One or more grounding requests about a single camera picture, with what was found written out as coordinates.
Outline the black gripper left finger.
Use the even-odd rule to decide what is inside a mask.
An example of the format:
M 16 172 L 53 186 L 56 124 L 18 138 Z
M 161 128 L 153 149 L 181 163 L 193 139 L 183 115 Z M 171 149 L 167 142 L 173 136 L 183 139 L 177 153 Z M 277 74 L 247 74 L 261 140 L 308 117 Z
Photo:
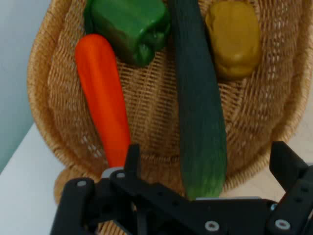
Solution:
M 66 183 L 52 235 L 93 235 L 100 223 L 115 222 L 128 235 L 186 235 L 174 215 L 183 198 L 161 184 L 140 179 L 140 147 L 129 146 L 125 167 L 95 183 L 76 178 Z

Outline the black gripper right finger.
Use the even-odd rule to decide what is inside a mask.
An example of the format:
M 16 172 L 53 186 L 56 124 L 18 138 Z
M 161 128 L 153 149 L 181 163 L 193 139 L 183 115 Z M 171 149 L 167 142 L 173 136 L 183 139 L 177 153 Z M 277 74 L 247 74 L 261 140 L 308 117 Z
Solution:
M 285 194 L 271 213 L 269 235 L 311 235 L 313 233 L 313 167 L 285 142 L 274 141 L 269 169 Z

